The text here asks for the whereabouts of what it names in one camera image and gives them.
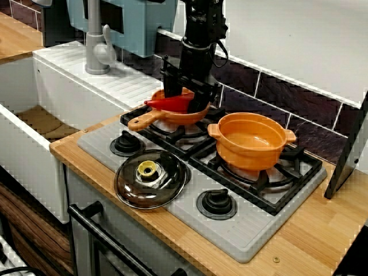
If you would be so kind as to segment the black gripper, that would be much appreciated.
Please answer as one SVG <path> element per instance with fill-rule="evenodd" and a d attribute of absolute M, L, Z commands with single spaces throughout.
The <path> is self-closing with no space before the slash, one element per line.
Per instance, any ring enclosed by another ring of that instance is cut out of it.
<path fill-rule="evenodd" d="M 165 55 L 163 67 L 164 97 L 171 98 L 182 94 L 182 89 L 194 93 L 187 112 L 198 113 L 206 108 L 220 92 L 219 83 L 212 77 L 213 49 L 199 50 L 184 46 L 180 57 Z"/>

